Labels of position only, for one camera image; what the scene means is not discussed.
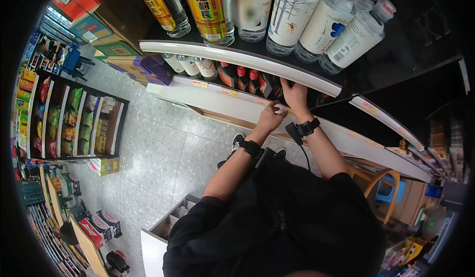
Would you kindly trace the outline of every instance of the person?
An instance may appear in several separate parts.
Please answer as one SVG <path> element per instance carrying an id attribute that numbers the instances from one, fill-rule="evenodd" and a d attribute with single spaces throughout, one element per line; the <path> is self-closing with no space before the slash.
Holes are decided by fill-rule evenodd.
<path id="1" fill-rule="evenodd" d="M 298 121 L 313 121 L 307 88 L 283 78 L 281 84 Z M 249 136 L 237 138 L 262 146 L 287 115 L 276 113 L 276 103 Z M 172 228 L 164 275 L 376 276 L 385 248 L 381 224 L 324 131 L 317 127 L 306 140 L 321 177 L 282 152 L 256 170 L 251 155 L 234 145 L 204 196 Z"/>

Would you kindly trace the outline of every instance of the green snack bag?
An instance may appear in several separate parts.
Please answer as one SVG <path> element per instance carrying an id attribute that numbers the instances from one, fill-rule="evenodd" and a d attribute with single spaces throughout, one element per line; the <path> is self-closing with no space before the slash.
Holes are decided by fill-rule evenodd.
<path id="1" fill-rule="evenodd" d="M 84 113 L 83 114 L 83 124 L 87 126 L 92 126 L 94 122 L 94 113 Z"/>
<path id="2" fill-rule="evenodd" d="M 71 95 L 69 96 L 68 103 L 74 108 L 75 111 L 77 111 L 77 107 L 79 106 L 82 93 L 83 93 L 82 88 L 75 88 L 73 89 L 73 91 L 71 92 Z"/>
<path id="3" fill-rule="evenodd" d="M 79 137 L 89 141 L 90 138 L 91 138 L 91 131 L 92 131 L 92 127 L 83 126 L 83 127 L 81 127 L 81 129 L 79 131 Z"/>

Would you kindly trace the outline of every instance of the snack shelf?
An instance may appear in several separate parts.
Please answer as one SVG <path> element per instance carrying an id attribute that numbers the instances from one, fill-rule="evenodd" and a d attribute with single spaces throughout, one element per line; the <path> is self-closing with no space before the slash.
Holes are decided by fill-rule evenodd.
<path id="1" fill-rule="evenodd" d="M 94 119 L 94 126 L 92 128 L 92 133 L 91 133 L 91 142 L 90 142 L 91 148 L 89 149 L 91 155 L 94 155 L 95 135 L 97 133 L 97 123 L 99 121 L 99 116 L 101 115 L 103 103 L 104 103 L 104 98 L 101 97 L 101 99 L 99 100 L 99 104 L 97 105 L 97 111 L 95 113 L 95 119 Z"/>
<path id="2" fill-rule="evenodd" d="M 39 75 L 36 75 L 35 83 L 33 84 L 33 90 L 31 91 L 30 101 L 28 102 L 28 121 L 27 121 L 27 158 L 31 159 L 31 144 L 30 144 L 30 131 L 31 131 L 31 115 L 33 114 L 33 103 L 35 102 L 36 88 L 38 87 Z"/>
<path id="3" fill-rule="evenodd" d="M 45 111 L 43 113 L 43 126 L 41 127 L 41 158 L 46 158 L 46 124 L 48 122 L 48 108 L 49 102 L 51 100 L 51 93 L 53 92 L 53 86 L 55 85 L 54 81 L 49 83 L 48 94 L 46 95 L 46 102 L 45 102 Z"/>
<path id="4" fill-rule="evenodd" d="M 61 114 L 59 115 L 58 121 L 58 129 L 56 133 L 56 155 L 57 157 L 61 157 L 61 138 L 62 138 L 62 129 L 63 129 L 63 117 L 64 117 L 64 110 L 66 109 L 66 103 L 68 102 L 69 96 L 69 86 L 66 86 L 63 95 L 63 101 L 61 102 Z"/>
<path id="5" fill-rule="evenodd" d="M 81 116 L 83 113 L 84 102 L 86 100 L 87 92 L 83 91 L 81 96 L 81 102 L 79 103 L 79 107 L 77 109 L 77 119 L 76 119 L 76 126 L 74 130 L 74 147 L 73 147 L 73 156 L 77 156 L 77 147 L 78 147 L 78 139 L 79 139 L 79 126 L 81 124 Z"/>

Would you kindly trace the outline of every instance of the red bottle cap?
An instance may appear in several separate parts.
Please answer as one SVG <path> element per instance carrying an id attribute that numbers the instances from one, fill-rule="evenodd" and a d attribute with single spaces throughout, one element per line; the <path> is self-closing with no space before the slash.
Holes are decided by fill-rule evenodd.
<path id="1" fill-rule="evenodd" d="M 244 66 L 237 67 L 237 75 L 239 77 L 244 77 L 246 75 L 246 68 Z"/>
<path id="2" fill-rule="evenodd" d="M 251 80 L 257 80 L 257 79 L 259 78 L 259 71 L 257 71 L 257 70 L 251 70 L 251 71 L 249 72 L 249 78 L 250 78 Z"/>

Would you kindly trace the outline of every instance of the black t-shirt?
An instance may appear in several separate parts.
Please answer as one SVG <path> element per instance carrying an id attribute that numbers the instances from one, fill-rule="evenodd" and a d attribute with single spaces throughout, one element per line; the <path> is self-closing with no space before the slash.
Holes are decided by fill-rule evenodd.
<path id="1" fill-rule="evenodd" d="M 244 181 L 229 203 L 203 197 L 171 230 L 165 276 L 375 276 L 384 236 L 347 173 L 329 180 L 281 162 Z"/>

